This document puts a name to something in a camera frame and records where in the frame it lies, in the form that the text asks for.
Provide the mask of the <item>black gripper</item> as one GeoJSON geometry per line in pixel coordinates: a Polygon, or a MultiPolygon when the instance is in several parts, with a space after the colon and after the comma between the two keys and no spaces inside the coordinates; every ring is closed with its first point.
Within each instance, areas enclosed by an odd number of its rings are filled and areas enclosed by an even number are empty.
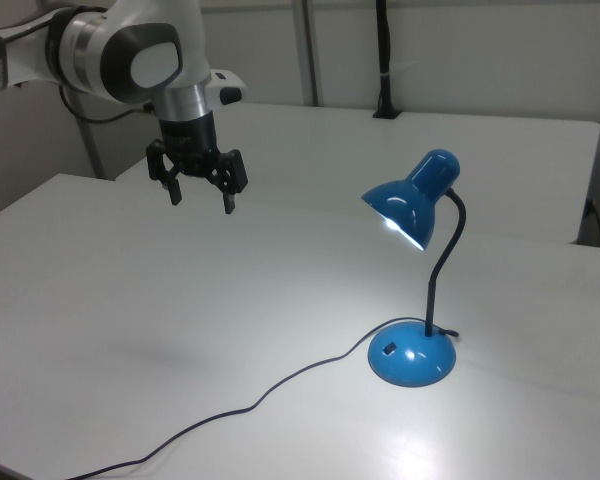
{"type": "Polygon", "coordinates": [[[235,196],[245,189],[248,177],[239,150],[219,152],[214,115],[207,113],[188,121],[160,120],[159,125],[163,142],[154,140],[146,148],[149,178],[161,183],[174,206],[182,200],[179,172],[207,178],[221,191],[224,211],[231,214],[235,196]],[[165,154],[174,165],[171,169],[165,166],[165,154]]]}

